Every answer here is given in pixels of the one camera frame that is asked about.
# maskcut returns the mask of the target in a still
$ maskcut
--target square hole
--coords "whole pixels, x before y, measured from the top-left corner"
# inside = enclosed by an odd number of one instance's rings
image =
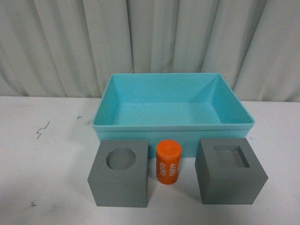
[[[220,167],[250,167],[240,146],[214,146]]]

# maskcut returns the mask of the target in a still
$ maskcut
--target circular hole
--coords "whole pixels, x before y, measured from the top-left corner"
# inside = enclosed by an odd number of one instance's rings
[[[113,170],[125,170],[135,162],[135,152],[129,148],[116,148],[106,157],[106,164]]]

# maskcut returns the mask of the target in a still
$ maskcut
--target orange lid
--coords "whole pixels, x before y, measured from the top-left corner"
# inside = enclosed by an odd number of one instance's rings
[[[157,144],[156,153],[165,159],[177,158],[181,155],[181,146],[173,140],[163,140]]]

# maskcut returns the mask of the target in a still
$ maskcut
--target black mark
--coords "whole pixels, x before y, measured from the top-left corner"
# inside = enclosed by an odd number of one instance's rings
[[[85,124],[89,125],[92,122],[92,120],[87,121]]]
[[[39,131],[40,131],[40,130],[45,130],[45,129],[47,128],[47,126],[49,125],[49,123],[50,123],[50,121],[47,123],[46,127],[40,128],[40,129],[37,131],[37,134],[38,134],[37,139],[42,135]]]

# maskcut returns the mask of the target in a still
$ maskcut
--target curtain fold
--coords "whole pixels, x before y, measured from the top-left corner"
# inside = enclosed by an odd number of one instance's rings
[[[101,97],[114,73],[218,72],[300,102],[298,0],[0,0],[0,95]]]

